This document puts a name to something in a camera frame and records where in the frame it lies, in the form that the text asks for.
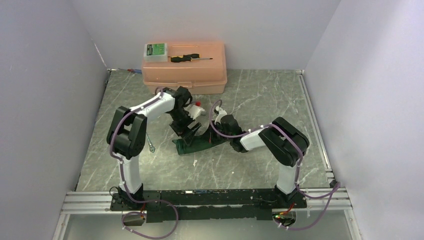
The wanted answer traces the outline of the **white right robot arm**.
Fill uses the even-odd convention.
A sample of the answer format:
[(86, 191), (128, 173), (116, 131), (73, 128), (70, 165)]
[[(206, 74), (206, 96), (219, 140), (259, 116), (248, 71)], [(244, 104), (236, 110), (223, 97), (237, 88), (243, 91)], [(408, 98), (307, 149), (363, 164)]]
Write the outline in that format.
[(244, 131), (231, 114), (209, 121), (214, 134), (229, 141), (239, 153), (266, 147), (279, 162), (278, 179), (275, 185), (275, 200), (287, 208), (298, 193), (299, 168), (310, 146), (308, 138), (282, 117), (254, 130)]

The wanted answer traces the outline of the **green cloth napkin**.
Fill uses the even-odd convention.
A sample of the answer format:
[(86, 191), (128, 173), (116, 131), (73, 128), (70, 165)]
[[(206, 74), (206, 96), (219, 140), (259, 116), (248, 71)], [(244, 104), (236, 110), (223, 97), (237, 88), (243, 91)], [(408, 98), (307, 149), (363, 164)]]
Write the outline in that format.
[(191, 144), (184, 143), (182, 138), (172, 140), (180, 156), (205, 151), (226, 141), (224, 137), (217, 134), (213, 129), (208, 129), (203, 134), (194, 136)]

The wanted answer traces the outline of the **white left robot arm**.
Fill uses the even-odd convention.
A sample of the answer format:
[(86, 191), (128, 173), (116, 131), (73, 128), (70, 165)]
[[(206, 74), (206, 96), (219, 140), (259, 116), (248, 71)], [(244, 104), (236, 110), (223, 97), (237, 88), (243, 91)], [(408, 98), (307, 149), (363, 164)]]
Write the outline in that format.
[(179, 137), (177, 147), (189, 147), (201, 127), (197, 118), (205, 110), (193, 102), (189, 90), (180, 86), (173, 90), (157, 88), (154, 97), (132, 107), (120, 106), (113, 116), (106, 142), (109, 153), (119, 165), (119, 190), (124, 204), (131, 210), (144, 203), (143, 183), (139, 170), (139, 155), (147, 140), (148, 123), (168, 114), (172, 118), (171, 129)]

